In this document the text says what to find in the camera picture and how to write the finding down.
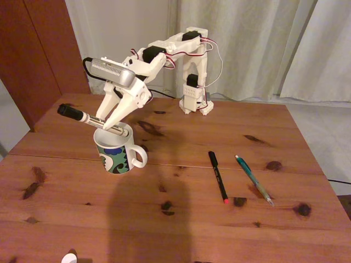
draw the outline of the marker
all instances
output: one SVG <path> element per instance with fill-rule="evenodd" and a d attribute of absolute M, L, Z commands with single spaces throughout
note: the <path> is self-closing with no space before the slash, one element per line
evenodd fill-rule
<path fill-rule="evenodd" d="M 57 109 L 57 113 L 65 117 L 69 117 L 71 119 L 75 119 L 77 121 L 87 123 L 91 126 L 94 126 L 100 129 L 102 129 L 105 124 L 105 121 L 103 121 L 102 119 L 91 116 L 85 112 L 72 108 L 66 104 L 61 104 Z M 117 125 L 112 126 L 107 131 L 123 137 L 127 137 L 129 133 L 127 129 L 123 129 L 122 127 L 119 127 Z"/>
<path fill-rule="evenodd" d="M 217 159 L 216 159 L 216 155 L 214 155 L 214 152 L 212 152 L 212 151 L 208 152 L 208 155 L 209 155 L 209 157 L 210 157 L 210 160 L 211 160 L 211 163 L 212 163 L 212 167 L 213 167 L 214 173 L 216 174 L 216 178 L 217 178 L 217 182 L 218 182 L 220 194 L 222 195 L 222 198 L 223 198 L 223 202 L 224 202 L 225 204 L 228 204 L 228 203 L 229 203 L 229 200 L 228 200 L 227 193 L 225 192 L 225 189 L 224 189 L 224 185 L 223 185 L 223 182 L 222 182 L 222 178 L 220 177 L 220 173 L 219 173 L 219 170 L 218 170 L 218 162 L 217 162 Z"/>

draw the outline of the white robotic arm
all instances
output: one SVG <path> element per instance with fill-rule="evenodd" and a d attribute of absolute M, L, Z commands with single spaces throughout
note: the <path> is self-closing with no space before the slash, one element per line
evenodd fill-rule
<path fill-rule="evenodd" d="M 105 119 L 110 111 L 116 109 L 106 121 L 104 129 L 109 129 L 125 116 L 142 108 L 151 98 L 146 83 L 155 79 L 159 71 L 165 66 L 174 68 L 174 62 L 184 55 L 184 99 L 180 107 L 188 114 L 191 111 L 207 107 L 206 115 L 213 108 L 213 103 L 207 101 L 205 86 L 207 51 L 206 42 L 201 37 L 207 37 L 207 30 L 189 27 L 187 33 L 179 33 L 165 41 L 155 41 L 147 48 L 127 57 L 123 63 L 117 63 L 107 58 L 93 59 L 89 74 L 105 79 L 106 95 L 101 103 L 97 117 Z M 189 85 L 190 65 L 194 63 L 199 75 Z"/>

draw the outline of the ceramic mug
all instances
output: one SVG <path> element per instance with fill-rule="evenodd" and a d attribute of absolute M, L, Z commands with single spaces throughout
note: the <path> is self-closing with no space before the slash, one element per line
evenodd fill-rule
<path fill-rule="evenodd" d="M 97 129 L 94 133 L 94 142 L 106 171 L 113 174 L 124 174 L 132 170 L 134 166 L 144 167 L 148 162 L 148 155 L 143 148 L 134 144 L 133 129 L 122 122 L 119 122 L 118 126 L 128 130 L 127 137 L 102 129 Z M 142 162 L 137 160 L 136 153 L 140 154 Z"/>

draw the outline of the table surface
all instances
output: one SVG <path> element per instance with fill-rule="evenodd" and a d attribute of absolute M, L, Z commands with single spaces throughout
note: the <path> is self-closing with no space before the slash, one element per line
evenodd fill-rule
<path fill-rule="evenodd" d="M 81 262 L 351 262 L 351 222 L 284 105 L 215 101 L 202 116 L 154 98 L 123 120 L 147 166 L 113 175 L 95 128 L 56 113 L 93 114 L 102 99 L 63 95 L 0 163 L 0 262 L 60 262 L 70 249 Z"/>

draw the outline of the wooden door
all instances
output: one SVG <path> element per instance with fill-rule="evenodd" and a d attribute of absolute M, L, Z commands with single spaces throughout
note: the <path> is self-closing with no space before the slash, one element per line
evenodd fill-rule
<path fill-rule="evenodd" d="M 64 0 L 2 0 L 0 79 L 33 128 L 63 93 L 90 93 Z"/>

